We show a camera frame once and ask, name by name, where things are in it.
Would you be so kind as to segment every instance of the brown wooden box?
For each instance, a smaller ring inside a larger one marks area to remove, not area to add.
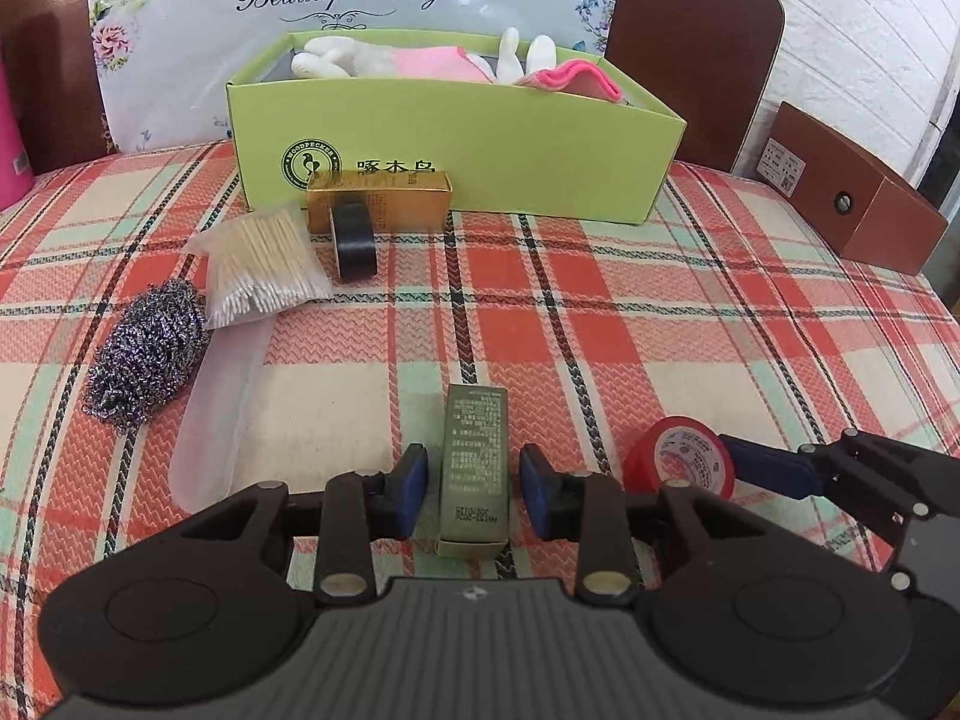
[[[789,103],[757,172],[848,260],[916,275],[947,229],[891,167]]]

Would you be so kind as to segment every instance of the red plaid fabric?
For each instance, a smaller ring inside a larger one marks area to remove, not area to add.
[[[0,215],[0,685],[3,717],[56,702],[35,639],[66,576],[184,515],[166,471],[184,394],[117,436],[78,402],[93,350],[133,295],[241,212],[232,146],[109,157],[48,176]],[[316,242],[332,271],[327,240]],[[922,278],[840,262],[760,184],[677,164],[637,227],[452,214],[443,236],[378,242],[380,274],[282,314],[253,391],[236,485],[293,488],[388,466],[408,442],[439,459],[449,382],[507,386],[512,454],[620,476],[654,421],[683,413],[781,447],[848,425],[953,453],[960,332]],[[347,425],[361,418],[364,429]],[[738,484],[736,500],[863,565],[887,549],[824,500]],[[496,562],[441,560],[419,538],[374,546],[380,579],[572,576],[575,547],[540,543],[512,504]],[[291,581],[304,584],[310,543]],[[656,567],[638,548],[647,584]]]

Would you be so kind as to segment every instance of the brown chair back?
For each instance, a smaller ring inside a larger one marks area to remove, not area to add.
[[[731,170],[782,33],[779,0],[616,0],[606,57],[686,119],[678,159]]]
[[[34,172],[109,153],[86,0],[0,0],[0,49]]]

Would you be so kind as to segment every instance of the clear plastic sheet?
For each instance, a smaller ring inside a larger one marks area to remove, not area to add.
[[[227,497],[247,408],[274,334],[275,317],[213,333],[190,391],[170,458],[170,494],[181,509],[200,512]]]
[[[121,151],[227,136],[224,84],[280,33],[422,28],[547,34],[603,52],[614,0],[89,0],[110,133]]]

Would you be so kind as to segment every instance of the black electrical tape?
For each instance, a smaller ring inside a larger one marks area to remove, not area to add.
[[[363,200],[336,200],[330,206],[330,232],[342,281],[376,276],[373,223]]]

